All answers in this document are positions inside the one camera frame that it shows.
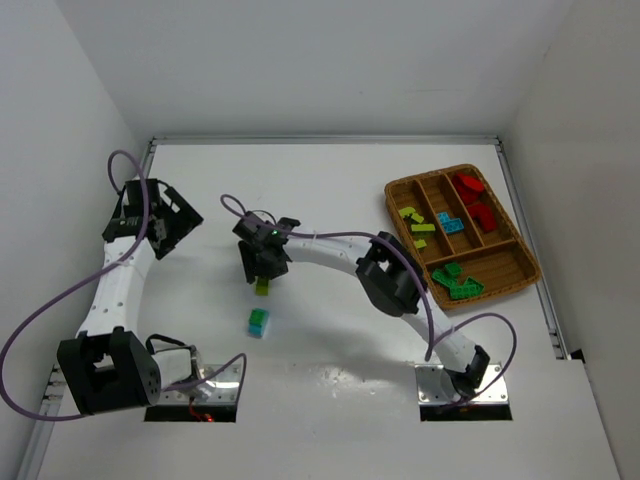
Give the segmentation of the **red lego base brick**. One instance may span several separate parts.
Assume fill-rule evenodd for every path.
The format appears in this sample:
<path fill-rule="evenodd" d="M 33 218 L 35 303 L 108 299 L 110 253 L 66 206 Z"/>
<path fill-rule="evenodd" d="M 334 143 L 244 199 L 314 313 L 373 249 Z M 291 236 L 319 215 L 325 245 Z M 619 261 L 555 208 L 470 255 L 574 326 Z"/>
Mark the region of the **red lego base brick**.
<path fill-rule="evenodd" d="M 460 192 L 459 196 L 465 205 L 471 205 L 478 200 L 478 195 L 475 192 Z"/>

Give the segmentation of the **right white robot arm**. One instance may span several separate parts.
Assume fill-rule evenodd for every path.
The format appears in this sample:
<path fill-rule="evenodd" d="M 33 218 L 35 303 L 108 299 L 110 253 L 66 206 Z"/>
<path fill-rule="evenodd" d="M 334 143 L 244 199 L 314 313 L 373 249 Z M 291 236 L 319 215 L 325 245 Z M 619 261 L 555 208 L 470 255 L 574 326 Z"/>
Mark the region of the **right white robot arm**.
<path fill-rule="evenodd" d="M 311 233 L 295 219 L 273 225 L 249 211 L 233 228 L 248 283 L 273 280 L 293 262 L 328 267 L 360 282 L 380 312 L 405 321 L 435 353 L 454 391 L 468 399 L 476 394 L 490 357 L 477 343 L 455 330 L 427 298 L 422 268 L 390 233 Z"/>

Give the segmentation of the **small red lego brick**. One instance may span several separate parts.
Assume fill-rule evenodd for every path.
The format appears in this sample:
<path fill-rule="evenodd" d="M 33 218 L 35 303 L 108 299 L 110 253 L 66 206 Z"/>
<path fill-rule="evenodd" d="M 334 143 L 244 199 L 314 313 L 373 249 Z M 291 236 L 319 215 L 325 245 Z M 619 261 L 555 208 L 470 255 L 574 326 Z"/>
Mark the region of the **small red lego brick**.
<path fill-rule="evenodd" d="M 465 185 L 458 174 L 452 176 L 452 183 L 456 188 L 464 188 Z"/>

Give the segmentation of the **green rounded lego brick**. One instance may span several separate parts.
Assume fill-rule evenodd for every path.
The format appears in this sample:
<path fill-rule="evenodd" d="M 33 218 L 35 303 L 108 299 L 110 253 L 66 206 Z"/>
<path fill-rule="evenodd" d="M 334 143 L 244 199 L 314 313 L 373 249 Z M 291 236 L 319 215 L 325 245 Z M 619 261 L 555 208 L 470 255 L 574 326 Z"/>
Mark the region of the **green rounded lego brick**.
<path fill-rule="evenodd" d="M 450 262 L 444 265 L 444 270 L 448 276 L 457 279 L 462 273 L 462 267 L 456 262 Z"/>

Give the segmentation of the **lime lego brick stack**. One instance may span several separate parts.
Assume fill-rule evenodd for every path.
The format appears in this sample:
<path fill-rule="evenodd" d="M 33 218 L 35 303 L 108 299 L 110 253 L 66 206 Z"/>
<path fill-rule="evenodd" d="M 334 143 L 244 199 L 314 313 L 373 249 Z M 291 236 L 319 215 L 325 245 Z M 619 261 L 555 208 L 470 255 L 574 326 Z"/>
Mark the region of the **lime lego brick stack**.
<path fill-rule="evenodd" d="M 428 233 L 432 233 L 436 231 L 436 227 L 434 224 L 424 223 L 424 224 L 412 224 L 411 232 L 413 235 L 426 235 Z"/>

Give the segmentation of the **thin green lego plate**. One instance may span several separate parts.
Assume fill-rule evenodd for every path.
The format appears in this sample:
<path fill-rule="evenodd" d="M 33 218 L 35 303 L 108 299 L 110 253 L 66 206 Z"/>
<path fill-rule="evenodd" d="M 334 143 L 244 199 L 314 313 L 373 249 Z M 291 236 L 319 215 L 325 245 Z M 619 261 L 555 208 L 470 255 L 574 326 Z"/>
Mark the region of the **thin green lego plate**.
<path fill-rule="evenodd" d="M 431 277 L 434 282 L 439 283 L 445 288 L 450 288 L 452 284 L 456 284 L 455 279 L 440 268 L 435 269 Z"/>

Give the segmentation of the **small cyan lego brick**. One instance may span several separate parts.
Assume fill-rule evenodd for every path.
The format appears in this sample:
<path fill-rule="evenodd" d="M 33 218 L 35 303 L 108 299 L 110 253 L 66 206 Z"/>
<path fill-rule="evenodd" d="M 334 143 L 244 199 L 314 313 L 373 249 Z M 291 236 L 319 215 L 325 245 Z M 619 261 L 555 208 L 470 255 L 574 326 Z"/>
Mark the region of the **small cyan lego brick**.
<path fill-rule="evenodd" d="M 451 221 L 451 218 L 446 212 L 441 212 L 437 214 L 438 220 L 441 224 L 445 224 Z"/>

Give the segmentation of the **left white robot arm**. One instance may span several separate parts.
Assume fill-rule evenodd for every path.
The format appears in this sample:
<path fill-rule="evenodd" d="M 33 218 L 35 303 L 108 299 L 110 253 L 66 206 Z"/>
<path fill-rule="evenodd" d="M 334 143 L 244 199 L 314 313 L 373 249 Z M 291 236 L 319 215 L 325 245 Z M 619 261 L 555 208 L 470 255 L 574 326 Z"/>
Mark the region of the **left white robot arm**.
<path fill-rule="evenodd" d="M 171 186 L 158 179 L 126 182 L 105 228 L 104 265 L 89 313 L 76 336 L 60 342 L 57 360 L 83 415 L 155 405 L 172 385 L 201 379 L 193 345 L 170 341 L 157 350 L 137 335 L 151 266 L 203 222 Z"/>

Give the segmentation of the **red long lego brick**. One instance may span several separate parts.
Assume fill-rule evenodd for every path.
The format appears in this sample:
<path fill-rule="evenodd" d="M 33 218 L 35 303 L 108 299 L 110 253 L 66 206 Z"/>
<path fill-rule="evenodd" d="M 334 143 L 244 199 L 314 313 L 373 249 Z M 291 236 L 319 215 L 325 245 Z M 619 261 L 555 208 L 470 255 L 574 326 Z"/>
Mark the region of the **red long lego brick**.
<path fill-rule="evenodd" d="M 483 203 L 475 203 L 467 207 L 470 217 L 476 220 L 484 233 L 490 233 L 497 229 L 496 219 L 491 209 Z"/>

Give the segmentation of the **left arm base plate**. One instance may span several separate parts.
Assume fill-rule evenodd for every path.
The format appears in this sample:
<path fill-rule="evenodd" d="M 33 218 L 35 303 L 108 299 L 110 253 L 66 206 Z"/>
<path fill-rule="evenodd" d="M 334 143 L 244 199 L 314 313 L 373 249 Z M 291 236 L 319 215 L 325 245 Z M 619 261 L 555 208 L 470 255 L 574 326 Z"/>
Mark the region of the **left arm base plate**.
<path fill-rule="evenodd" d="M 190 400 L 196 406 L 230 407 L 238 400 L 244 366 L 236 362 L 218 375 L 191 390 L 164 391 L 157 406 L 184 406 Z"/>

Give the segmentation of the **lime lego with green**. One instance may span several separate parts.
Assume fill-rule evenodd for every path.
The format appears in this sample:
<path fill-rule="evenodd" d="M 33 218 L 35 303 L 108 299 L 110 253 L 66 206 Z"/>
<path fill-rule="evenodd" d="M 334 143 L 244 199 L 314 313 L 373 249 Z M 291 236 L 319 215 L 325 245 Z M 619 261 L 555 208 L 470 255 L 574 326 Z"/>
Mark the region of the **lime lego with green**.
<path fill-rule="evenodd" d="M 402 209 L 399 209 L 398 213 L 403 220 L 411 220 L 416 214 L 416 210 L 414 207 L 404 207 Z"/>

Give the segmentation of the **cyan lego brick stack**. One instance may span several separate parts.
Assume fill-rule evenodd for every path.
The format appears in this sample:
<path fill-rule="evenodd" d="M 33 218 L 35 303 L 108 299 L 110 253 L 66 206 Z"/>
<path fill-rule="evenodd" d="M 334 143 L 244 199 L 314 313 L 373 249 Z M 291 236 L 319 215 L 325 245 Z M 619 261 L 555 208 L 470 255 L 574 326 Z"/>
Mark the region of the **cyan lego brick stack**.
<path fill-rule="evenodd" d="M 463 231 L 464 223 L 461 219 L 455 218 L 444 221 L 442 227 L 447 235 L 451 235 Z"/>

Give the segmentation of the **green on cyan lego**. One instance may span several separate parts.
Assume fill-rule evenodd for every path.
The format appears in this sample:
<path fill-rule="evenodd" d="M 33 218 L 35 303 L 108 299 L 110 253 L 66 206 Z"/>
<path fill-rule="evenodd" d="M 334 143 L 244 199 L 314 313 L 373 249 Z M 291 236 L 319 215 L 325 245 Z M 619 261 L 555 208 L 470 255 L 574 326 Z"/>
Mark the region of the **green on cyan lego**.
<path fill-rule="evenodd" d="M 256 338 L 264 336 L 269 321 L 269 312 L 261 308 L 254 308 L 248 318 L 248 333 Z"/>

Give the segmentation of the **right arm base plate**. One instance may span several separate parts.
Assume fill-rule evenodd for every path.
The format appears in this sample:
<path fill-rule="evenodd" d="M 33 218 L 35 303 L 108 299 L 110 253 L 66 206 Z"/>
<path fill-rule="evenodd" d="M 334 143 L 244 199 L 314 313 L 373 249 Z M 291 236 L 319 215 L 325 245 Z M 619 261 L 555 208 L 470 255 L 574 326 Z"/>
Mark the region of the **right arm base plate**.
<path fill-rule="evenodd" d="M 446 406 L 460 399 L 442 365 L 417 365 L 414 369 L 420 406 Z M 472 405 L 507 405 L 509 394 L 502 377 L 502 365 L 490 364 L 476 395 L 469 401 Z"/>

